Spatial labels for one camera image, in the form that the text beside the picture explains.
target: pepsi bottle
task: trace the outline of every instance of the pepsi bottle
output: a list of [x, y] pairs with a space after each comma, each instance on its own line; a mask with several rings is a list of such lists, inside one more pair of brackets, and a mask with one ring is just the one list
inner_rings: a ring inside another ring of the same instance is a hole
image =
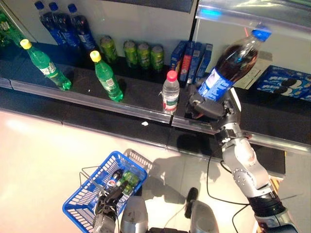
[[69, 12], [71, 13], [72, 25], [76, 29], [85, 50], [88, 52], [98, 50], [96, 42], [89, 29], [86, 17], [77, 12], [77, 8], [73, 3], [68, 5], [68, 9]]
[[198, 93], [218, 101], [233, 84], [254, 66], [258, 50], [270, 36], [269, 29], [258, 25], [252, 35], [230, 45], [218, 59], [215, 68], [198, 88]]
[[55, 2], [51, 2], [49, 7], [52, 11], [53, 20], [60, 30], [61, 34], [65, 38], [70, 50], [75, 54], [82, 56], [82, 51], [80, 47], [80, 40], [76, 35], [76, 31], [71, 24], [71, 19], [66, 13], [61, 13], [58, 11], [58, 6]]
[[68, 44], [65, 41], [63, 35], [61, 34], [60, 30], [54, 23], [52, 12], [45, 9], [41, 1], [36, 1], [35, 7], [39, 10], [39, 18], [43, 26], [49, 31], [49, 33], [58, 45], [62, 46], [64, 49], [67, 49]]

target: blue basket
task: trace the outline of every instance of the blue basket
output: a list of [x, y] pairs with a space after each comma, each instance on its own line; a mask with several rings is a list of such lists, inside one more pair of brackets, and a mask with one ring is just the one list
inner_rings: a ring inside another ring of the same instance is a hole
[[[63, 212], [85, 233], [93, 232], [94, 207], [98, 200], [100, 189], [91, 181], [106, 187], [112, 174], [122, 168], [129, 170], [139, 177], [139, 183], [134, 188], [135, 193], [147, 178], [147, 172], [135, 162], [125, 157], [118, 151], [112, 152], [107, 159], [96, 169], [82, 186], [64, 203]], [[128, 200], [128, 195], [123, 195], [117, 205], [118, 215], [122, 212]]]

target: white wall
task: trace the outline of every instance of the white wall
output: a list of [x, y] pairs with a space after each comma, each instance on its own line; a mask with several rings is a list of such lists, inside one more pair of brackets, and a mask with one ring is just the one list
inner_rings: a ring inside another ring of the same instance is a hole
[[[207, 71], [216, 65], [227, 45], [245, 37], [244, 27], [206, 20], [197, 20], [193, 40], [196, 39], [196, 34], [197, 41], [213, 44]], [[275, 66], [311, 73], [311, 35], [307, 40], [275, 33], [262, 44], [261, 50], [272, 53], [272, 64]]]
[[[38, 18], [35, 0], [4, 0], [8, 7], [25, 25], [32, 36], [41, 43], [56, 44]], [[43, 1], [45, 6], [52, 0]], [[119, 55], [124, 56], [123, 43], [127, 39], [162, 44], [165, 63], [179, 40], [188, 40], [196, 1], [191, 13], [102, 0], [55, 0], [59, 8], [68, 12], [67, 5], [75, 3], [85, 15], [97, 42], [102, 35], [110, 35]]]

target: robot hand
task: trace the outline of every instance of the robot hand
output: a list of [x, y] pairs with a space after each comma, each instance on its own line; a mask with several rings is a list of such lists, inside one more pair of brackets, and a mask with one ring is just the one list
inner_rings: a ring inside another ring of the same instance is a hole
[[234, 88], [219, 102], [214, 102], [202, 98], [195, 86], [191, 87], [188, 112], [195, 118], [202, 114], [211, 118], [210, 123], [218, 132], [215, 137], [222, 146], [224, 162], [231, 169], [235, 183], [247, 197], [264, 232], [297, 233], [298, 228], [289, 211], [272, 188], [268, 172], [258, 162], [248, 136], [240, 129], [241, 104]]

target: bottle in basket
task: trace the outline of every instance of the bottle in basket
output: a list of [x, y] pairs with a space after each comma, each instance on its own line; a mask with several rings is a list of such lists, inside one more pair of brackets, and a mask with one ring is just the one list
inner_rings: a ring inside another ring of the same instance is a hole
[[123, 169], [120, 168], [120, 169], [116, 170], [112, 174], [110, 180], [107, 182], [106, 189], [111, 189], [111, 188], [115, 187], [117, 181], [122, 178], [122, 175], [123, 175]]

